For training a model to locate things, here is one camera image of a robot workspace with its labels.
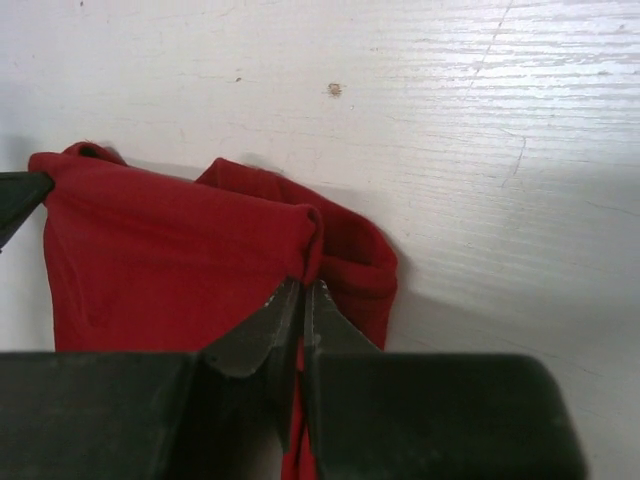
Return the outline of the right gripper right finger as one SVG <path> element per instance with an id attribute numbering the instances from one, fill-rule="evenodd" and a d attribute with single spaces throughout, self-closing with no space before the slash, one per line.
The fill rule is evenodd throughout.
<path id="1" fill-rule="evenodd" d="M 304 316 L 309 440 L 321 479 L 584 479 L 560 389 L 532 357 L 385 353 L 323 282 Z"/>

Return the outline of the red t shirt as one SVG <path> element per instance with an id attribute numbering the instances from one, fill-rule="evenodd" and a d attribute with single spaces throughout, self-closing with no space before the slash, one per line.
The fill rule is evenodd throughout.
<path id="1" fill-rule="evenodd" d="M 59 352 L 197 351 L 285 280 L 323 282 L 376 346 L 397 256 L 367 218 L 283 176 L 218 158 L 193 180 L 90 142 L 39 152 L 44 258 Z"/>

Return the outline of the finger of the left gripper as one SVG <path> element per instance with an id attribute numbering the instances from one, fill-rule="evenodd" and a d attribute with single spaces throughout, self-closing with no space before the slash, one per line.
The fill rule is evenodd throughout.
<path id="1" fill-rule="evenodd" d="M 2 172 L 0 198 L 0 247 L 15 235 L 33 211 L 55 188 L 43 172 Z"/>

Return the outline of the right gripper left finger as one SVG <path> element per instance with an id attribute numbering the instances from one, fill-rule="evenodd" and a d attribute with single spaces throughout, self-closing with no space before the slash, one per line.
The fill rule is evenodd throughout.
<path id="1" fill-rule="evenodd" d="M 197 352 L 5 353 L 5 479 L 229 479 L 249 427 L 289 441 L 302 286 Z"/>

